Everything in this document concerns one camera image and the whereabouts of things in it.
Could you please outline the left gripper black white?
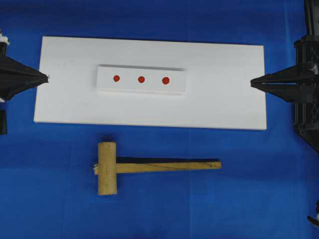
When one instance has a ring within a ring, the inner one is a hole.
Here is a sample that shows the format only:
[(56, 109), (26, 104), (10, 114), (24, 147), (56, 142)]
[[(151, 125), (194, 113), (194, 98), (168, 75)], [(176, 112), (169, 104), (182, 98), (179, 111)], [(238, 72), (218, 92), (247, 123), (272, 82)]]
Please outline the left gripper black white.
[(11, 100), (16, 94), (25, 90), (48, 83), (47, 75), (7, 57), (6, 50), (9, 45), (9, 38), (3, 36), (2, 31), (0, 31), (0, 73), (2, 75), (35, 78), (1, 80), (0, 98), (5, 101)]

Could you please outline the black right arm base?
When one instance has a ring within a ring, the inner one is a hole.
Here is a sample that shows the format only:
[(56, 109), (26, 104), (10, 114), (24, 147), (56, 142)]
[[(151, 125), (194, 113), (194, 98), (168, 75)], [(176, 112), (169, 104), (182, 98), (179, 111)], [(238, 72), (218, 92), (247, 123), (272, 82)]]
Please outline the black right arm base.
[(319, 152), (318, 129), (301, 129), (299, 134), (316, 152)]

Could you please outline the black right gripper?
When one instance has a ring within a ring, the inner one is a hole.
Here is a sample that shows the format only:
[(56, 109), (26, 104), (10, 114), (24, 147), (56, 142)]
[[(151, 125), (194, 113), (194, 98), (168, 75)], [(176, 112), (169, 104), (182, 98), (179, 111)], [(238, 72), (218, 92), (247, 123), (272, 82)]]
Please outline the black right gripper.
[(294, 47), (297, 65), (255, 78), (251, 80), (251, 87), (277, 96), (288, 103), (296, 103), (294, 126), (299, 132), (318, 130), (319, 37), (305, 35), (294, 43)]

